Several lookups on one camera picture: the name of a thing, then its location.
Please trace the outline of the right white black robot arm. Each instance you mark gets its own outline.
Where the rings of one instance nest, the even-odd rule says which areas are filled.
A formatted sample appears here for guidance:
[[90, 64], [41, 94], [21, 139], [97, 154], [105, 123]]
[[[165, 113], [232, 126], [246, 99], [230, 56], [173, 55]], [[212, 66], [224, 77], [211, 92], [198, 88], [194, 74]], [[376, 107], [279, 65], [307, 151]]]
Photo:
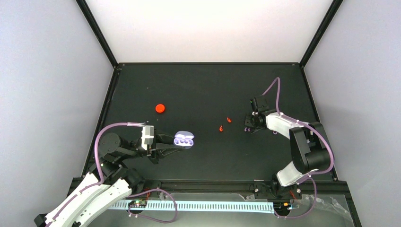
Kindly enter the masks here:
[[334, 156], [321, 123], [295, 120], [271, 109], [263, 96], [250, 99], [250, 104], [252, 112], [244, 119], [246, 131], [268, 129], [290, 142], [291, 161], [273, 175], [269, 185], [274, 198], [287, 195], [295, 185], [303, 183], [313, 174], [331, 171]]

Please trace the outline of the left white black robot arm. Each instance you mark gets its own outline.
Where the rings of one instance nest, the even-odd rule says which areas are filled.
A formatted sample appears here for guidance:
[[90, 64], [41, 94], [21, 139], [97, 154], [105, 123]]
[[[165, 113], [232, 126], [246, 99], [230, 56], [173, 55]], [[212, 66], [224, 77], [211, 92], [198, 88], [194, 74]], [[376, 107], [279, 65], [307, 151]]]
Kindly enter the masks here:
[[96, 138], [95, 163], [79, 185], [53, 211], [39, 214], [34, 222], [38, 227], [86, 227], [119, 200], [131, 195], [153, 192], [144, 190], [145, 178], [124, 164], [132, 158], [148, 158], [157, 164], [161, 158], [190, 149], [194, 135], [178, 131], [174, 136], [144, 127], [142, 136], [128, 141], [116, 133]]

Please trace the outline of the lavender earbud charging case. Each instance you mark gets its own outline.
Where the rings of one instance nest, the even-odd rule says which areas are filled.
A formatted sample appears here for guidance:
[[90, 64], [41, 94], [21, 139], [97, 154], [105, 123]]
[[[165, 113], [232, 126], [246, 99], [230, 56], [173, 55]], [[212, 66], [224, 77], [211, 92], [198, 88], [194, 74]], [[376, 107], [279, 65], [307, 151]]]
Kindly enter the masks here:
[[189, 131], [178, 131], [174, 135], [173, 144], [190, 149], [194, 145], [194, 134]]

